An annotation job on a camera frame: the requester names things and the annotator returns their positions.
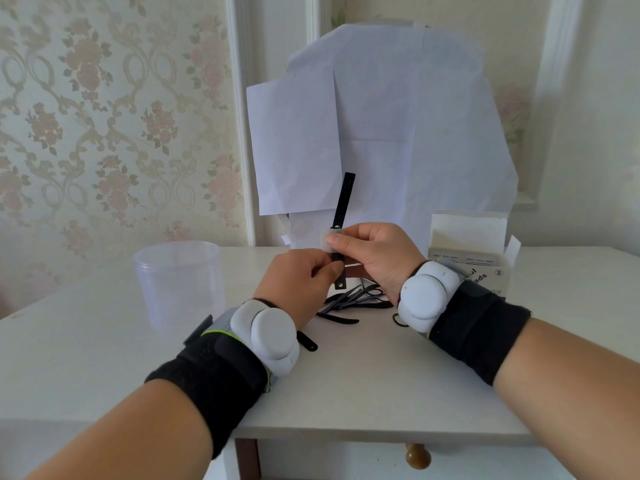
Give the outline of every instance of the hand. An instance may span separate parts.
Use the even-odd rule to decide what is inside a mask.
[[[277,255],[253,295],[284,310],[301,330],[323,305],[344,265],[320,249],[292,249]]]
[[[329,234],[329,245],[351,258],[348,278],[366,278],[378,282],[395,306],[400,289],[420,263],[427,261],[407,234],[395,224],[373,222],[342,229],[342,234]]]

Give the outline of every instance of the drawer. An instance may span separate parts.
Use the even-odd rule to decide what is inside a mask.
[[[431,464],[411,468],[404,444],[259,440],[263,479],[573,480],[542,447],[426,445]]]

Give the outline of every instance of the white table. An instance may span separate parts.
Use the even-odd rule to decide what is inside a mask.
[[[224,248],[227,306],[251,297],[283,248]],[[640,258],[611,248],[523,248],[508,300],[640,360]],[[315,318],[319,346],[263,396],[236,430],[245,438],[533,444],[491,387],[392,310],[349,310],[357,325]],[[151,329],[131,262],[98,270],[0,321],[0,428],[89,424],[160,363],[204,317]]]

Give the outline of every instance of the finger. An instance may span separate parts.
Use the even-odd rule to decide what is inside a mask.
[[[331,263],[331,256],[325,253],[322,249],[292,249],[289,251],[296,260],[304,263],[309,271],[312,271],[316,267],[326,266]]]
[[[329,234],[326,238],[332,249],[356,261],[370,261],[371,246],[369,241],[363,241],[356,237],[344,234]]]
[[[347,266],[344,268],[344,272],[347,278],[366,278],[367,280],[375,281],[367,270],[364,269],[363,265]]]
[[[342,229],[342,233],[350,237],[357,237],[363,241],[374,241],[376,234],[378,234],[380,229],[386,225],[388,225],[386,222],[363,222],[361,224],[354,224],[353,226],[345,227]]]
[[[329,290],[329,286],[338,279],[343,269],[344,265],[342,261],[333,261],[320,269],[320,271],[316,273],[314,280],[320,282],[324,289]]]

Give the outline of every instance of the black wrist strap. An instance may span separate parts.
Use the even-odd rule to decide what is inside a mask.
[[[189,343],[145,382],[153,379],[172,382],[189,396],[209,427],[216,458],[264,392],[268,373],[240,340],[214,332]]]
[[[465,280],[431,329],[429,339],[493,385],[507,354],[531,317],[482,286]]]

